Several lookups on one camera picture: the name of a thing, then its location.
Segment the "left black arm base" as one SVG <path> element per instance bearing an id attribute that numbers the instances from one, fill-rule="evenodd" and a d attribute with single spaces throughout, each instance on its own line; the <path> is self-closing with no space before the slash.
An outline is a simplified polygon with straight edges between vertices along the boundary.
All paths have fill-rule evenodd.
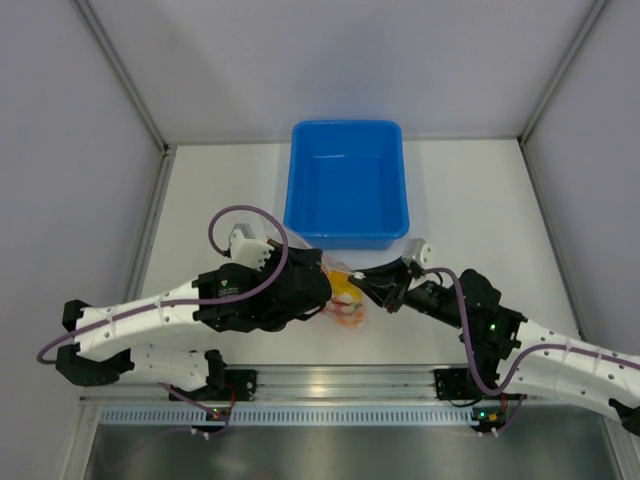
<path id="1" fill-rule="evenodd" d="M 256 393 L 258 372 L 253 369 L 226 369 L 222 375 L 207 379 L 204 387 L 187 392 L 172 387 L 181 395 L 196 402 L 252 401 Z"/>

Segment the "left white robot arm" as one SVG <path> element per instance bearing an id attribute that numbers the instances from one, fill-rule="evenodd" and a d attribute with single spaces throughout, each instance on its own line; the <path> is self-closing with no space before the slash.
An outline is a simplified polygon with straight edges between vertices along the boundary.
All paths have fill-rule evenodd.
<path id="1" fill-rule="evenodd" d="M 256 268 L 226 263 L 155 298 L 105 308 L 66 303 L 72 340 L 54 365 L 81 387 L 162 383 L 215 399 L 227 384 L 224 333 L 278 332 L 330 298 L 321 250 L 273 245 Z"/>

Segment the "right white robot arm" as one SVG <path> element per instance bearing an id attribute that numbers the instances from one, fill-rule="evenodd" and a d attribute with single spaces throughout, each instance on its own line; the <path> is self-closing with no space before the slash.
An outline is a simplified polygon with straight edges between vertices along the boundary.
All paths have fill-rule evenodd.
<path id="1" fill-rule="evenodd" d="M 349 281 L 389 313 L 406 307 L 459 330 L 475 395 L 556 400 L 639 433 L 638 356 L 562 335 L 502 306 L 500 291 L 477 271 L 456 275 L 398 259 Z"/>

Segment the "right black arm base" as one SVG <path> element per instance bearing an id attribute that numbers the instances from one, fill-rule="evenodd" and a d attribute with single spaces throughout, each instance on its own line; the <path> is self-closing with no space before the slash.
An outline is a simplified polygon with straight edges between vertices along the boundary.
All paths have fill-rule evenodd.
<path id="1" fill-rule="evenodd" d="M 466 367 L 436 369 L 433 374 L 439 400 L 474 401 L 486 397 Z"/>

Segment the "clear zip top bag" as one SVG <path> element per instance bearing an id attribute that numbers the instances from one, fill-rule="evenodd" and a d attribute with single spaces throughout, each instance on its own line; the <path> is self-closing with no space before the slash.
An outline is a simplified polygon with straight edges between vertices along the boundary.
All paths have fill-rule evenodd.
<path id="1" fill-rule="evenodd" d="M 281 242 L 281 235 L 267 220 L 259 220 L 258 236 L 260 239 Z M 313 248 L 297 233 L 284 228 L 290 248 L 308 250 Z M 321 267 L 328 276 L 332 296 L 322 313 L 335 323 L 350 330 L 361 327 L 367 317 L 366 300 L 362 291 L 348 281 L 354 271 L 345 263 L 327 254 L 322 254 Z"/>

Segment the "yellow fake fruit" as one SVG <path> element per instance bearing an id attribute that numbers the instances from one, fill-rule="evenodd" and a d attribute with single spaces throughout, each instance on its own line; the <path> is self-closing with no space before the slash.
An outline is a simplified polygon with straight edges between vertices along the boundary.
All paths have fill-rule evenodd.
<path id="1" fill-rule="evenodd" d="M 360 290 L 349 281 L 350 275 L 343 271 L 330 270 L 328 273 L 332 299 L 341 303 L 357 303 L 362 300 Z"/>

